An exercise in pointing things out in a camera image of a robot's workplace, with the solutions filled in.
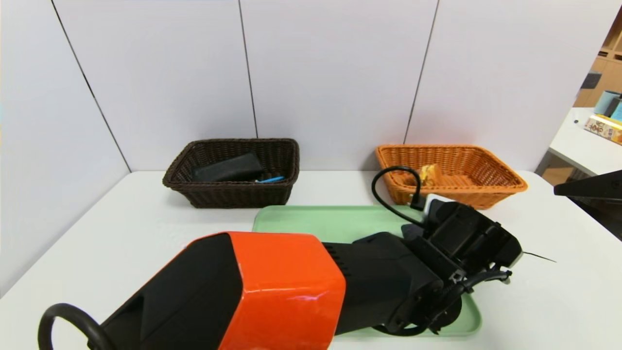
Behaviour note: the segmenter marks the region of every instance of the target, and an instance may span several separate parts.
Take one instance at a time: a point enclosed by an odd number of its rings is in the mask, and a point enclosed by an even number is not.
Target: black wallet
[[[253,181],[261,177],[264,169],[257,156],[246,153],[226,161],[192,169],[192,181]]]

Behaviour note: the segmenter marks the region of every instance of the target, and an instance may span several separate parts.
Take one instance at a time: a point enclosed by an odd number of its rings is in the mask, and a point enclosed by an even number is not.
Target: black cable
[[[54,319],[60,317],[78,328],[97,350],[114,350],[114,346],[104,329],[87,313],[65,303],[50,306],[39,322],[39,350],[53,350],[52,326]]]
[[[491,271],[478,273],[477,275],[472,276],[469,279],[460,282],[460,284],[462,284],[466,290],[470,290],[475,285],[481,282],[493,281],[493,280],[504,281],[508,279],[508,277],[510,277],[511,275],[512,275],[512,271],[491,270]]]
[[[529,253],[529,252],[523,252],[523,254],[533,255],[533,256],[535,256],[535,257],[539,257],[540,259],[544,259],[544,260],[548,260],[548,261],[550,261],[550,262],[557,263],[557,262],[556,262],[555,260],[553,260],[553,259],[549,259],[549,258],[541,257],[541,256],[540,256],[540,255],[538,255],[538,254],[533,254],[533,253]]]
[[[400,171],[406,171],[407,173],[411,173],[414,177],[415,180],[417,181],[417,189],[415,190],[415,193],[412,196],[412,202],[411,203],[415,203],[419,200],[419,193],[421,191],[421,178],[419,177],[419,174],[417,174],[416,171],[414,171],[412,168],[408,168],[407,166],[390,166],[388,168],[382,169],[380,170],[375,176],[374,179],[371,181],[371,193],[374,196],[374,198],[380,203],[382,204],[383,207],[385,207],[388,211],[392,212],[393,214],[396,214],[397,216],[401,217],[402,219],[411,222],[419,227],[423,227],[423,224],[421,224],[419,221],[416,221],[415,219],[413,219],[412,217],[409,217],[407,215],[404,215],[402,213],[400,213],[399,211],[395,210],[395,208],[391,207],[387,202],[385,202],[382,198],[380,198],[380,196],[378,195],[378,192],[376,192],[376,182],[378,181],[378,179],[380,179],[382,177],[382,175],[388,173],[389,171],[396,171],[396,170],[400,170]]]
[[[389,330],[386,329],[385,326],[373,326],[372,328],[375,329],[376,331],[382,332],[384,334],[389,334],[389,335],[392,335],[392,336],[412,337],[412,336],[418,336],[421,333],[425,332],[425,330],[429,326],[430,326],[430,324],[422,324],[420,326],[415,326],[413,328],[400,329],[399,331],[397,331],[395,333],[389,332]]]

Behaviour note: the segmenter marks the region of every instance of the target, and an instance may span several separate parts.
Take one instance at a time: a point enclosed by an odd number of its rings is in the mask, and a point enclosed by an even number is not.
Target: brown wicker basket
[[[403,165],[421,169],[438,164],[443,172],[438,186],[422,186],[422,194],[438,194],[488,209],[500,200],[525,191],[527,183],[488,150],[468,145],[400,144],[376,148],[376,157],[384,169]],[[405,204],[415,192],[415,180],[404,171],[384,175],[384,183],[393,201]]]
[[[254,152],[266,171],[260,179],[283,181],[192,182],[192,169]],[[183,194],[197,208],[263,208],[287,203],[300,170],[298,143],[281,139],[219,139],[188,144],[170,165],[162,183]]]

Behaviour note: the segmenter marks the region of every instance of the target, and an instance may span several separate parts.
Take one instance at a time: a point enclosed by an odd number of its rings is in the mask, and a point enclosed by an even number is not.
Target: wall
[[[205,138],[256,137],[237,0],[55,0],[132,171]]]
[[[468,143],[534,170],[620,0],[441,0],[407,143]]]
[[[0,293],[128,173],[49,0],[2,2],[2,113]]]
[[[242,0],[259,137],[306,170],[375,169],[402,143],[437,0]]]

